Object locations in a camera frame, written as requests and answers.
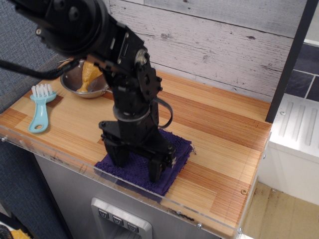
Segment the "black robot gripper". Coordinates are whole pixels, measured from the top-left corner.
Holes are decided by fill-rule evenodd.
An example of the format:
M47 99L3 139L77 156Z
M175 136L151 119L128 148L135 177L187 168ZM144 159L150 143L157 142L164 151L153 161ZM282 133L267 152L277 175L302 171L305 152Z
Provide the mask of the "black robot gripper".
M151 182L157 182L166 167L174 167L175 146L161 135L150 116L135 122L101 121L99 128L106 151L116 166L123 167L130 152L148 158Z

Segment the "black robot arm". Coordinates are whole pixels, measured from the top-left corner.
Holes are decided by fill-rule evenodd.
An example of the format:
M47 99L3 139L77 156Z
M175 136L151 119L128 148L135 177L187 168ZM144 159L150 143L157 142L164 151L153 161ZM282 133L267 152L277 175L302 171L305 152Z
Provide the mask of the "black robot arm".
M101 0L16 0L18 13L37 24L37 34L65 57L97 66L111 88L114 121L102 121L102 139L113 163L123 166L130 152L149 159L157 182L175 164L175 147L161 136L157 97L161 78L150 65L144 42L109 15Z

